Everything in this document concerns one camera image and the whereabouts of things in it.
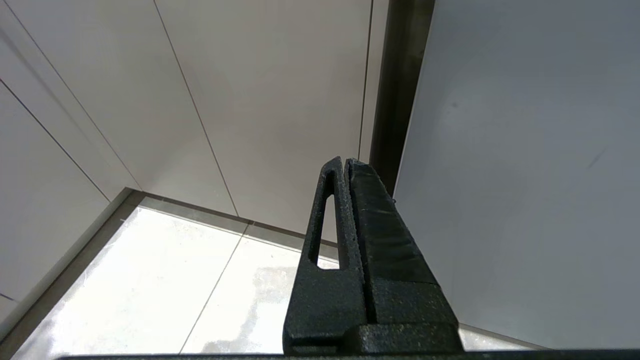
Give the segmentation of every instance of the white floor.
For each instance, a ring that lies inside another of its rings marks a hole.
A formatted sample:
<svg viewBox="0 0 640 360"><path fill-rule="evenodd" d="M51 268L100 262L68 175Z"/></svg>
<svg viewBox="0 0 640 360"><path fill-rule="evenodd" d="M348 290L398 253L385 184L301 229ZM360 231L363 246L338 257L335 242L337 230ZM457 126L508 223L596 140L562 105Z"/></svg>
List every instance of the white floor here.
<svg viewBox="0 0 640 360"><path fill-rule="evenodd" d="M301 242L147 199L12 359L282 353L282 324L300 258L295 246L282 245L288 243ZM338 267L330 258L318 265ZM468 330L461 337L467 349L525 348Z"/></svg>

